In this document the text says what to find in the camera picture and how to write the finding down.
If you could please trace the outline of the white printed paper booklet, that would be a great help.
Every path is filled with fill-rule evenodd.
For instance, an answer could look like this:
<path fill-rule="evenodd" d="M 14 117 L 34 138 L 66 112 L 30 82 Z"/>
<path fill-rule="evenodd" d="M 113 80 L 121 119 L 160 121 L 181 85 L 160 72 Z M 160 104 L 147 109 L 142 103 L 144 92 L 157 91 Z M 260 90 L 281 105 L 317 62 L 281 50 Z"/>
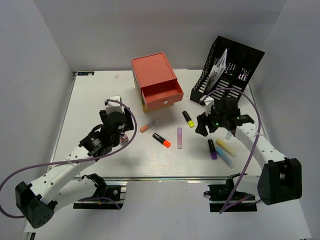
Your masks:
<path fill-rule="evenodd" d="M 222 73 L 226 70 L 226 60 L 227 60 L 227 54 L 228 54 L 228 49 L 226 48 L 221 55 L 221 58 L 215 64 L 209 74 L 208 80 L 206 82 L 206 85 L 204 87 L 203 93 L 207 95 L 211 89 L 213 88 L 215 82 L 220 78 Z"/>

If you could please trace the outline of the coral top drawer box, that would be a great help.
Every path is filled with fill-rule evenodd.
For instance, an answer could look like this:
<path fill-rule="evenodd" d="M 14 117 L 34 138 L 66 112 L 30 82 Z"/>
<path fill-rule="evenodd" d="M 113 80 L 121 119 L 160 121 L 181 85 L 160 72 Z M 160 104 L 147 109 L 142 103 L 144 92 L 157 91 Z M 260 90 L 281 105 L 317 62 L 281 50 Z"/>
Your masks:
<path fill-rule="evenodd" d="M 134 58 L 131 67 L 145 104 L 183 100 L 184 92 L 164 52 Z"/>

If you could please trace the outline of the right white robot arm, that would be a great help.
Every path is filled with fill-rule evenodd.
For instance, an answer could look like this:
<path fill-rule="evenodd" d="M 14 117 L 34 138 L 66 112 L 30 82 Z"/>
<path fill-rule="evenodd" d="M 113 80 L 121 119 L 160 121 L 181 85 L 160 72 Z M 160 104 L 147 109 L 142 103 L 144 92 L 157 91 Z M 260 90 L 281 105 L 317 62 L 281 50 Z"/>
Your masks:
<path fill-rule="evenodd" d="M 197 116 L 196 133 L 206 137 L 218 128 L 225 128 L 249 151 L 261 168 L 260 176 L 238 174 L 226 182 L 226 195 L 236 200 L 243 193 L 259 197 L 266 205 L 273 205 L 302 197 L 302 165 L 296 158 L 279 152 L 258 133 L 260 124 L 247 114 L 241 114 L 237 100 L 226 97 L 214 100 L 202 97 L 205 111 Z"/>

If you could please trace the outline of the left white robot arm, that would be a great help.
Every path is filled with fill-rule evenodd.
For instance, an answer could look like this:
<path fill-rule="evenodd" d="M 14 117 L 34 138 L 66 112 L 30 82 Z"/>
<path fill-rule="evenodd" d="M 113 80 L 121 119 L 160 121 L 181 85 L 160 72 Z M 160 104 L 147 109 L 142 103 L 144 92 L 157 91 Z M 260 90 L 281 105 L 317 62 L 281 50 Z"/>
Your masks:
<path fill-rule="evenodd" d="M 85 174 L 78 181 L 73 178 L 111 153 L 134 125 L 130 111 L 121 106 L 101 110 L 99 115 L 102 123 L 79 142 L 65 164 L 57 164 L 29 184 L 22 181 L 15 187 L 16 205 L 34 229 L 45 225 L 55 212 L 69 204 L 106 196 L 107 185 L 96 173 Z"/>

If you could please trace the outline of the clear pink-capped pen case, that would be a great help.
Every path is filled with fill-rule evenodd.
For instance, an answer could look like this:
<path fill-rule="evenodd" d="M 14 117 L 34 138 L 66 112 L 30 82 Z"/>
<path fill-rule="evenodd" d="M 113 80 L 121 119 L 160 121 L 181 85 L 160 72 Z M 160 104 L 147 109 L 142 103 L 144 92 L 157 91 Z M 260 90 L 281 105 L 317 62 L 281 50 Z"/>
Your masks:
<path fill-rule="evenodd" d="M 120 137 L 120 144 L 122 146 L 125 146 L 128 142 L 129 142 L 129 137 L 126 134 Z"/>

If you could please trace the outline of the pastel purple highlighter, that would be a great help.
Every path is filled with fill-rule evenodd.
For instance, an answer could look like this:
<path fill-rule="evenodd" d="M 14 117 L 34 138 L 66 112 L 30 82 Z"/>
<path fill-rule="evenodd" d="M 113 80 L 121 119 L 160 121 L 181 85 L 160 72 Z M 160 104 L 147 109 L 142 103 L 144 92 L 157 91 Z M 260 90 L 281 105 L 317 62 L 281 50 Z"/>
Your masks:
<path fill-rule="evenodd" d="M 177 128 L 177 148 L 181 150 L 183 148 L 183 132 L 182 128 Z"/>

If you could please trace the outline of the pastel yellow highlighter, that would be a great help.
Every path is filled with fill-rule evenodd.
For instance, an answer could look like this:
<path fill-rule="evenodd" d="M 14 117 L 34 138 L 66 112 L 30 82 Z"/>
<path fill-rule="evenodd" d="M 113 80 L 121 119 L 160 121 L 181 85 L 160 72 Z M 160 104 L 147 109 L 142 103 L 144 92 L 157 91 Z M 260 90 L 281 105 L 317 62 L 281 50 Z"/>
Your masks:
<path fill-rule="evenodd" d="M 230 147 L 227 143 L 225 143 L 223 140 L 217 139 L 215 142 L 218 146 L 220 146 L 223 150 L 225 150 L 233 158 L 235 158 L 237 156 L 236 151 L 232 147 Z"/>

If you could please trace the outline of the black purple highlighter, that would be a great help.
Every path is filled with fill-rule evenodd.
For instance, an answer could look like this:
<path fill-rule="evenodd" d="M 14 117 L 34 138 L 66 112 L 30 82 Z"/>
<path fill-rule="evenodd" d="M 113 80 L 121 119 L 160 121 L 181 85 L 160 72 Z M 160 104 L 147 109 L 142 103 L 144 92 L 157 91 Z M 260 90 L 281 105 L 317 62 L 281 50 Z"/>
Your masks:
<path fill-rule="evenodd" d="M 212 139 L 208 139 L 207 142 L 208 142 L 208 146 L 209 146 L 211 159 L 212 160 L 217 160 L 218 156 L 217 156 L 217 152 L 216 152 L 216 148 L 215 148 L 213 140 Z"/>

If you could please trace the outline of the pastel blue highlighter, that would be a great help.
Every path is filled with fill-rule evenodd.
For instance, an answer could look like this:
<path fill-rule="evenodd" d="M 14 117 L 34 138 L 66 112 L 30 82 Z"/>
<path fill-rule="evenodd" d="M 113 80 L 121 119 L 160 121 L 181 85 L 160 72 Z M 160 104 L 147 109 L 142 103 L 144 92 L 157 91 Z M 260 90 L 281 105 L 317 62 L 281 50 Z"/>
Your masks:
<path fill-rule="evenodd" d="M 222 160 L 231 168 L 234 168 L 233 162 L 230 160 L 230 158 L 225 154 L 225 152 L 220 148 L 216 147 L 215 148 L 217 154 L 222 158 Z"/>

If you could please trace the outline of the black orange highlighter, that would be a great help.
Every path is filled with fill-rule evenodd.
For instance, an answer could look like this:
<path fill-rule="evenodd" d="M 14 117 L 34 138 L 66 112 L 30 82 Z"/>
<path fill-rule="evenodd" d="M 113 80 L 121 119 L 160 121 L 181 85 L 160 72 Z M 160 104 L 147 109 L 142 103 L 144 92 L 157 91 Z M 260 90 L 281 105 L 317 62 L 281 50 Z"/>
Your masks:
<path fill-rule="evenodd" d="M 171 146 L 171 143 L 166 140 L 165 138 L 163 138 L 162 136 L 160 136 L 159 134 L 157 133 L 154 133 L 152 135 L 152 137 L 157 140 L 159 143 L 161 143 L 163 146 L 165 146 L 166 148 L 169 148 Z"/>

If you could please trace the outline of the green middle drawer box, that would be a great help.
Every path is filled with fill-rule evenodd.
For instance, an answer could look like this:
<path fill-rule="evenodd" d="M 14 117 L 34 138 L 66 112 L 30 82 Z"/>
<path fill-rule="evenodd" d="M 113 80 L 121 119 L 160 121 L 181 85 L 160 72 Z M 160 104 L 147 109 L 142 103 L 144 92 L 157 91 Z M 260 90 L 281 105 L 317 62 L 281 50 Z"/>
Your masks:
<path fill-rule="evenodd" d="M 135 90 L 137 92 L 137 96 L 138 96 L 139 102 L 140 102 L 141 106 L 143 107 L 145 105 L 145 102 L 144 102 L 144 99 L 142 97 L 140 87 L 138 86 L 138 84 L 136 82 L 134 82 L 134 85 L 135 85 Z"/>

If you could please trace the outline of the black label sticker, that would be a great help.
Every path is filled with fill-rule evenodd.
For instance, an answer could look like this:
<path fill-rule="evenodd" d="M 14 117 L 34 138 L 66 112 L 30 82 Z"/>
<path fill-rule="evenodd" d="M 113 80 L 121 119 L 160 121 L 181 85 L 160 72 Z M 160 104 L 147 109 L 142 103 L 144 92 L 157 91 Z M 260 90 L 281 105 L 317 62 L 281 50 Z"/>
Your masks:
<path fill-rule="evenodd" d="M 78 76 L 93 76 L 94 74 L 94 71 L 79 71 L 77 73 Z"/>

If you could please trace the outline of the black three-slot file holder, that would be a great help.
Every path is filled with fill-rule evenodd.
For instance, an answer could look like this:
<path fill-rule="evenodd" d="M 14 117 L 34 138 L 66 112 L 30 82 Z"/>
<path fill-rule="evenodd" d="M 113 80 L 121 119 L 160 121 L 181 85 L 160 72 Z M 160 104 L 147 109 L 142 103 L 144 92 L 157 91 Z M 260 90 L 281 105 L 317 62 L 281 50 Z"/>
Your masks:
<path fill-rule="evenodd" d="M 215 83 L 209 84 L 211 70 L 218 64 L 225 50 L 226 69 Z M 215 92 L 210 96 L 215 100 L 225 97 L 239 100 L 240 94 L 230 89 L 243 92 L 264 55 L 265 52 L 261 50 L 218 36 L 211 45 L 199 80 L 191 89 L 190 100 L 199 103 L 206 93 L 213 90 Z"/>

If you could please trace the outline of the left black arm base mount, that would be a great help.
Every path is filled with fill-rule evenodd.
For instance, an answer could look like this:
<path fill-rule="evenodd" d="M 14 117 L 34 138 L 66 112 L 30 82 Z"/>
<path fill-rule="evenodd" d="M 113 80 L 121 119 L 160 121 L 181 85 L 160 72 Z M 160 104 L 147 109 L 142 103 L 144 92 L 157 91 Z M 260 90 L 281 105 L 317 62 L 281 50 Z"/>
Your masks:
<path fill-rule="evenodd" d="M 97 190 L 87 200 L 73 204 L 73 209 L 81 210 L 120 210 L 125 200 L 124 186 L 109 184 L 97 174 L 83 175 L 81 180 L 91 180 Z"/>

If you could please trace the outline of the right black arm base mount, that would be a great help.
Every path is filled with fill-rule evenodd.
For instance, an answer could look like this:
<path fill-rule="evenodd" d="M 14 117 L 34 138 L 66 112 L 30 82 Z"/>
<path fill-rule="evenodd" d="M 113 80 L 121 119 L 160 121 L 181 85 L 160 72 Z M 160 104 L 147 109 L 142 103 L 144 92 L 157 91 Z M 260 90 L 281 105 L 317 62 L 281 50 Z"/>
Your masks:
<path fill-rule="evenodd" d="M 228 199 L 233 187 L 233 179 L 239 177 L 240 173 L 228 176 L 224 184 L 210 184 L 208 190 L 203 193 L 205 197 L 209 198 L 209 210 L 211 213 L 218 213 L 226 200 Z M 238 203 L 227 210 L 227 213 L 244 213 L 244 212 L 257 212 L 257 202 L 255 196 L 251 196 L 246 200 Z"/>

